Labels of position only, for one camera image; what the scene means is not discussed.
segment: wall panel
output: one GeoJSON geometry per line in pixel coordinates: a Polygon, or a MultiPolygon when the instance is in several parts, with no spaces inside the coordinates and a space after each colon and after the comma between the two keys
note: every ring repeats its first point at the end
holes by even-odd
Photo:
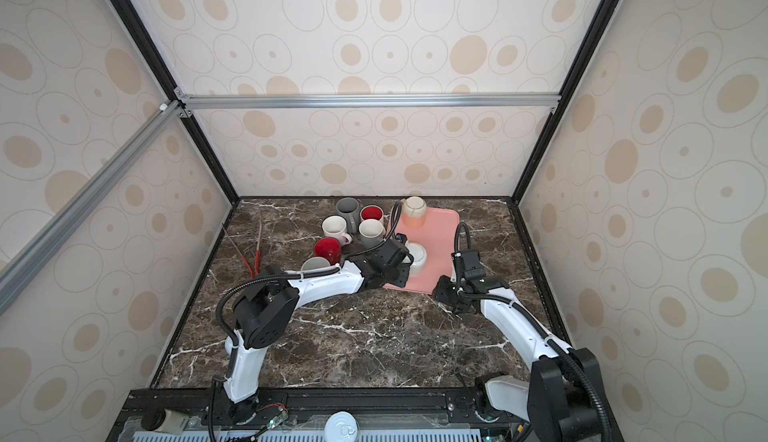
{"type": "Polygon", "coordinates": [[[548,107],[198,110],[241,196],[510,195],[548,107]]]}
{"type": "Polygon", "coordinates": [[[0,317],[0,439],[104,440],[229,209],[175,122],[0,317]]]}
{"type": "Polygon", "coordinates": [[[136,0],[190,94],[558,91],[600,0],[136,0]]]}
{"type": "Polygon", "coordinates": [[[103,0],[0,0],[0,268],[165,97],[103,0]]]}
{"type": "Polygon", "coordinates": [[[625,0],[521,209],[626,440],[762,440],[768,0],[625,0]]]}

